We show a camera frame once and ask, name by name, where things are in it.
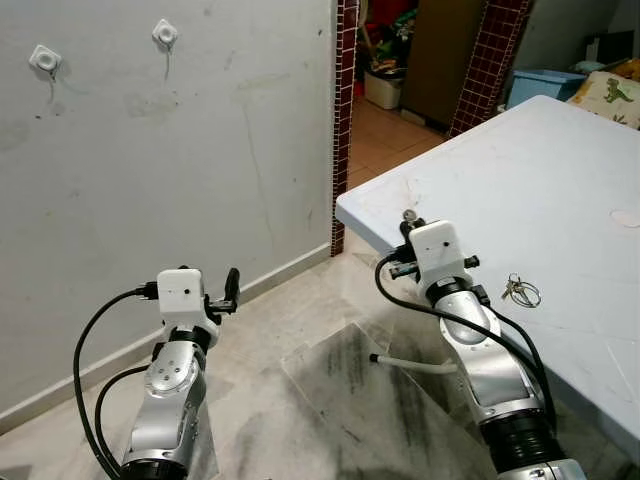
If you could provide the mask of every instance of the adhesive wall hook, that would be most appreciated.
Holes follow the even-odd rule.
[[[44,45],[38,45],[29,58],[29,64],[47,72],[54,79],[62,64],[62,57]]]
[[[167,50],[171,51],[173,44],[178,39],[178,30],[164,18],[158,22],[151,32],[153,39],[164,45]]]

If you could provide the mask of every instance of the keys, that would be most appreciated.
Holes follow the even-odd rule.
[[[535,285],[523,282],[517,273],[509,275],[507,286],[500,298],[506,300],[507,297],[511,297],[516,304],[525,308],[536,308],[542,301],[540,291]]]

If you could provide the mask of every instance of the metal bolt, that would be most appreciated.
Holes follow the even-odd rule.
[[[402,212],[402,218],[407,222],[415,222],[418,219],[418,214],[411,209],[407,209]]]

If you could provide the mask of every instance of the red tiled door frame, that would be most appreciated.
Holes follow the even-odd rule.
[[[358,0],[337,0],[336,74],[333,105],[333,189],[331,213],[331,255],[344,248],[344,225],[335,217],[336,199],[347,191],[351,151],[351,109],[358,29]]]
[[[493,116],[529,18],[531,0],[488,0],[449,136]]]

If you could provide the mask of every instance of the black power cord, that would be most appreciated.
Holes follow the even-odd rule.
[[[375,282],[376,282],[376,287],[378,287],[378,290],[380,291],[380,293],[387,300],[389,300],[392,303],[395,303],[396,305],[399,305],[399,306],[401,306],[403,308],[408,308],[410,310],[416,310],[418,312],[427,313],[429,315],[435,315],[437,317],[441,317],[441,318],[444,318],[444,319],[447,319],[447,320],[451,320],[452,322],[459,323],[460,325],[463,325],[463,326],[465,326],[467,328],[470,328],[471,330],[475,330],[476,332],[481,333],[482,335],[490,338],[491,340],[493,340],[497,344],[499,344],[499,345],[503,346],[504,348],[506,348],[507,351],[510,354],[512,354],[514,357],[516,357],[518,360],[520,360],[523,363],[523,365],[527,367],[527,369],[533,374],[533,376],[537,380],[538,384],[540,385],[540,389],[542,390],[542,394],[544,396],[545,411],[546,411],[546,414],[547,414],[547,417],[548,417],[548,420],[549,420],[549,424],[550,424],[552,430],[555,432],[555,430],[556,430],[555,408],[554,408],[554,405],[553,405],[553,400],[551,399],[551,392],[549,391],[549,384],[548,384],[547,379],[546,379],[544,366],[542,366],[542,361],[540,360],[540,356],[538,355],[538,352],[537,352],[535,346],[533,345],[533,341],[526,334],[526,332],[519,326],[514,327],[514,328],[516,328],[516,330],[518,330],[519,333],[521,333],[521,334],[524,333],[523,338],[525,339],[525,342],[527,342],[527,345],[529,346],[529,348],[532,349],[531,354],[534,357],[534,359],[536,359],[536,364],[531,362],[531,360],[524,353],[522,353],[518,349],[518,347],[513,345],[508,340],[506,340],[506,339],[504,339],[504,338],[492,333],[491,331],[487,330],[486,328],[483,328],[483,327],[481,327],[479,325],[476,325],[475,323],[470,322],[469,320],[466,320],[466,319],[464,319],[462,317],[459,317],[458,315],[454,315],[452,313],[445,312],[444,310],[439,310],[437,308],[428,307],[426,305],[420,305],[418,303],[407,302],[405,300],[401,300],[401,299],[396,298],[393,295],[391,295],[384,288],[384,286],[382,285],[382,280],[381,280],[380,274],[382,272],[382,268],[387,263],[390,263],[394,259],[395,259],[395,256],[392,254],[392,255],[389,255],[389,256],[383,258],[382,260],[380,260],[380,262],[378,262],[378,264],[376,265]],[[496,314],[496,316],[502,320],[502,318],[501,318],[501,317],[503,317],[502,315]],[[513,322],[511,320],[509,320],[508,324],[511,325],[511,326],[517,325],[515,322]]]
[[[493,314],[500,319],[503,323],[506,323],[515,331],[517,331],[522,339],[529,347],[529,351],[531,352],[531,356],[533,357],[533,361],[538,367],[538,375],[536,375],[536,380],[538,380],[538,384],[540,385],[540,390],[542,390],[542,395],[544,396],[544,404],[545,410],[547,411],[547,417],[549,418],[549,423],[551,425],[551,429],[553,432],[556,432],[557,428],[557,419],[556,419],[556,407],[553,403],[553,397],[551,396],[551,388],[549,387],[549,380],[547,379],[547,372],[544,368],[544,363],[542,363],[542,359],[540,358],[540,354],[538,353],[538,349],[536,348],[533,340],[526,332],[524,328],[518,325],[516,322],[511,320],[508,317],[505,317],[500,312],[496,311],[493,307],[489,306],[489,310],[493,312]]]
[[[89,424],[89,418],[87,416],[87,409],[84,404],[84,398],[82,395],[82,383],[80,382],[80,353],[82,352],[82,347],[84,345],[89,332],[96,324],[96,322],[100,319],[100,317],[111,308],[113,305],[118,303],[121,300],[124,300],[128,297],[135,297],[136,295],[144,295],[145,287],[136,288],[135,290],[129,290],[128,292],[121,293],[117,297],[112,298],[107,303],[105,303],[89,320],[89,323],[84,327],[82,333],[80,334],[80,338],[76,343],[75,351],[73,352],[73,389],[76,397],[76,402],[78,404],[78,413],[80,414],[80,422],[82,423],[82,428],[84,429],[84,434],[87,437],[87,442],[89,442],[89,446],[93,451],[98,463],[107,474],[107,476],[111,480],[119,480],[120,479],[120,467],[114,468],[114,465],[109,463],[109,460],[104,455],[104,453],[100,450],[100,446],[96,442],[93,431],[91,429],[91,425]]]
[[[120,464],[111,453],[111,449],[109,448],[109,445],[107,445],[107,442],[104,439],[104,433],[102,432],[102,404],[104,402],[104,398],[106,397],[109,389],[113,387],[117,382],[119,382],[125,377],[128,377],[129,375],[144,372],[145,370],[147,370],[147,368],[149,368],[149,365],[144,365],[142,367],[135,367],[129,370],[125,370],[124,372],[120,372],[118,375],[116,375],[111,380],[109,380],[104,385],[104,387],[102,387],[102,390],[100,390],[100,394],[98,395],[98,400],[96,401],[96,411],[95,411],[95,416],[93,420],[93,423],[96,428],[96,438],[98,440],[98,444],[100,445],[100,449],[102,450],[102,453],[104,454],[107,461],[109,462],[109,464],[114,470],[119,470]]]

